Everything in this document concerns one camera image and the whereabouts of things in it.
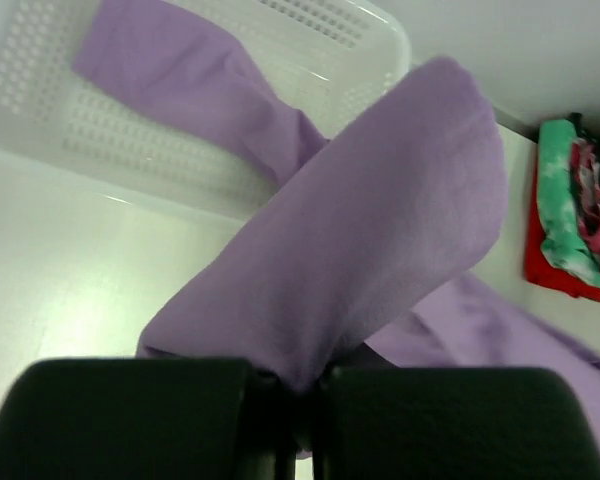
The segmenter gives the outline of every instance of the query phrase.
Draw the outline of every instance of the lavender fabric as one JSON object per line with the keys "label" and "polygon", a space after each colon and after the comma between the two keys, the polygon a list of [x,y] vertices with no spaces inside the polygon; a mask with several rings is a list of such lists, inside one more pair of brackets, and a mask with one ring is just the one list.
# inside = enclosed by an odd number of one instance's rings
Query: lavender fabric
{"label": "lavender fabric", "polygon": [[477,263],[506,198],[489,103],[454,61],[432,61],[333,139],[169,301],[140,353],[246,357],[305,391],[329,360]]}
{"label": "lavender fabric", "polygon": [[140,114],[221,145],[280,185],[326,144],[303,112],[278,100],[240,42],[160,0],[103,0],[73,68]]}
{"label": "lavender fabric", "polygon": [[160,0],[104,0],[75,70],[293,177],[152,320],[140,356],[246,357],[297,391],[365,339],[402,367],[541,366],[600,444],[600,356],[461,273],[498,235],[506,177],[490,108],[454,62],[411,74],[324,150],[233,37]]}
{"label": "lavender fabric", "polygon": [[600,446],[600,356],[514,307],[471,274],[446,283],[367,339],[399,367],[543,367],[579,399]]}

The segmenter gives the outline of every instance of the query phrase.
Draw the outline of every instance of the white floor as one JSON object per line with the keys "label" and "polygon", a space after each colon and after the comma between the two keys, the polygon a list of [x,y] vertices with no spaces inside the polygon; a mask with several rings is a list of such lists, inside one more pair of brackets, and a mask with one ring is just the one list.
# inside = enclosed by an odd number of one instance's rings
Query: white floor
{"label": "white floor", "polygon": [[[476,267],[507,298],[600,350],[600,304],[521,278],[534,145],[502,130],[511,183],[502,239]],[[0,402],[36,360],[132,355],[158,308],[235,233],[235,223],[157,203],[0,151]],[[299,463],[310,478],[310,462]]]}

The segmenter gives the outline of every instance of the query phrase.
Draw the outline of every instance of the perforated basket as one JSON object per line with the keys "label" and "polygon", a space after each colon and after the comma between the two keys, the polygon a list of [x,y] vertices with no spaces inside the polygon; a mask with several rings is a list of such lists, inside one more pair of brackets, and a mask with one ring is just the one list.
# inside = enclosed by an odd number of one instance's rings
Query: perforated basket
{"label": "perforated basket", "polygon": [[[365,0],[172,0],[238,37],[274,89],[327,136],[409,65],[400,25]],[[244,219],[274,187],[246,162],[141,118],[71,71],[97,0],[0,0],[0,147]]]}

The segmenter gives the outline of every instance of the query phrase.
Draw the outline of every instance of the white wall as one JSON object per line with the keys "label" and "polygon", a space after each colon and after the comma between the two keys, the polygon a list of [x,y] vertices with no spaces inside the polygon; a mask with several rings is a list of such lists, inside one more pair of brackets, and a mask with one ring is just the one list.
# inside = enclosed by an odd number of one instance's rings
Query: white wall
{"label": "white wall", "polygon": [[514,118],[581,111],[600,126],[600,0],[374,3],[405,25],[416,61],[452,55]]}

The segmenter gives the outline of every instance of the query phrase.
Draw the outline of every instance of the clothing pile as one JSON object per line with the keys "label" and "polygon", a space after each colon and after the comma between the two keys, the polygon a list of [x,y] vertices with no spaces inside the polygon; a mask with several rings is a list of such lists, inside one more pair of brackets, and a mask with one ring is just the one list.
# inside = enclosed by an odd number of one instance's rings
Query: clothing pile
{"label": "clothing pile", "polygon": [[281,187],[139,356],[242,357],[296,393],[363,343],[399,367],[544,367],[600,446],[600,357],[466,273],[499,236],[507,178],[491,106],[455,61],[413,71],[331,141],[229,33],[161,0],[103,0],[74,69]]}
{"label": "clothing pile", "polygon": [[525,276],[600,302],[600,136],[582,116],[540,128]]}

